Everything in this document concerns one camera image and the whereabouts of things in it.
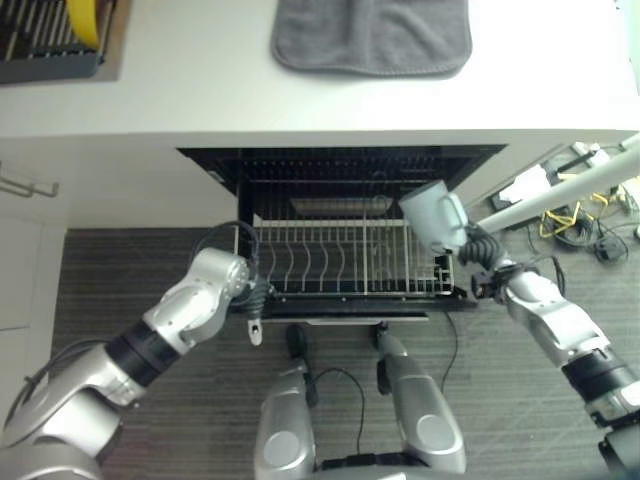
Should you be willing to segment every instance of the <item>cabinet door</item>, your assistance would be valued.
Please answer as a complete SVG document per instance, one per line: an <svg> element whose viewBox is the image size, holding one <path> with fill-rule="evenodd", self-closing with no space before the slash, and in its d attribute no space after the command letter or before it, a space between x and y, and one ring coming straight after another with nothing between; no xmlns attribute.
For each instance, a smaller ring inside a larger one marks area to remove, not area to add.
<svg viewBox="0 0 640 480"><path fill-rule="evenodd" d="M0 421L4 419L13 399L22 387L27 373L25 362L29 341L29 330L0 331Z"/></svg>
<svg viewBox="0 0 640 480"><path fill-rule="evenodd" d="M29 325L41 226L0 219L0 332Z"/></svg>

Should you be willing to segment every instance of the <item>white countertop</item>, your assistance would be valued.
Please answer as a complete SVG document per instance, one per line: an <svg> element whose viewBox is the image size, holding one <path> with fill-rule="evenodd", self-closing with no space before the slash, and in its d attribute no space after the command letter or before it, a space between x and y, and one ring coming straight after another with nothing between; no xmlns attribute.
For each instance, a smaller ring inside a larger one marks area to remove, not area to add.
<svg viewBox="0 0 640 480"><path fill-rule="evenodd" d="M337 144L331 134L354 132L384 143L399 131L640 127L612 0L470 0L473 54L438 80L286 70L269 51L276 4L136 0L120 78L2 87L0 138L163 134L153 136L241 146Z"/></svg>

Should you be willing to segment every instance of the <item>yellow object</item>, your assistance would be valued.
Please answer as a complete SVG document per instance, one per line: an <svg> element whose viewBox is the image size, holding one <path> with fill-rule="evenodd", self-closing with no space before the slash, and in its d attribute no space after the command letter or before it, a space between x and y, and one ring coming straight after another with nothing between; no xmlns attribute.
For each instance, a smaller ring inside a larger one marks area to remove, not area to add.
<svg viewBox="0 0 640 480"><path fill-rule="evenodd" d="M67 0L73 33L86 46L100 47L98 33L98 0Z"/></svg>
<svg viewBox="0 0 640 480"><path fill-rule="evenodd" d="M547 210L542 214L542 221L540 222L540 236L542 238L549 238L557 235L560 232L563 232L576 224L576 220L578 219L578 213L580 212L580 202L576 202L576 208L573 210L573 216L567 217L564 215L557 215L553 213L551 210ZM552 220L555 220L560 226L551 232L545 231L544 228L544 217L547 216Z"/></svg>

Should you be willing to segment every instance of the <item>white cabinet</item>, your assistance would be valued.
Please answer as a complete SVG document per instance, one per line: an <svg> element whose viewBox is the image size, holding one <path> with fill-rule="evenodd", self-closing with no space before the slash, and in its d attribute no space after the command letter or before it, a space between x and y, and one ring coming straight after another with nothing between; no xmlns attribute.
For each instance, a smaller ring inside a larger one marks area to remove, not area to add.
<svg viewBox="0 0 640 480"><path fill-rule="evenodd" d="M22 386L25 376L29 330L26 328L0 332L0 421Z"/></svg>
<svg viewBox="0 0 640 480"><path fill-rule="evenodd" d="M0 219L0 331L29 325L41 227Z"/></svg>
<svg viewBox="0 0 640 480"><path fill-rule="evenodd" d="M65 230L0 218L0 420L48 359Z"/></svg>

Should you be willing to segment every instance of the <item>gray carpet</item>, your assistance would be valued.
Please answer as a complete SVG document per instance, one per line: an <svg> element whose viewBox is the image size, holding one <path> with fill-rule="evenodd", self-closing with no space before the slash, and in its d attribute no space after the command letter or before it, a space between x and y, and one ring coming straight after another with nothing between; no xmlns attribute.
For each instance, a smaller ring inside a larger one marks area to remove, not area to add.
<svg viewBox="0 0 640 480"><path fill-rule="evenodd" d="M610 225L624 218L612 219ZM135 322L184 272L197 230L72 230L67 235L54 350L85 337L109 338ZM568 298L601 325L619 354L640 371L640 244L629 229L628 261L600 265L587 252L560 253ZM526 231L503 234L509 250L531 257ZM551 243L535 238L542 252ZM547 274L552 270L545 266ZM459 268L468 285L473 269ZM460 351L446 397L465 434L469 472L491 479L604 477L602 439L578 396L504 308L487 301L453 315ZM394 325L418 362L439 381L453 351L443 316ZM250 345L246 325L228 323L149 389L125 414L126 430L104 464L107 479L248 479L260 403L286 367L283 326ZM307 327L313 367L349 369L363 384L367 410L362 450L397 451L393 408L375 386L376 354L363 327ZM319 460L355 452L359 396L344 377L328 375L313 411Z"/></svg>

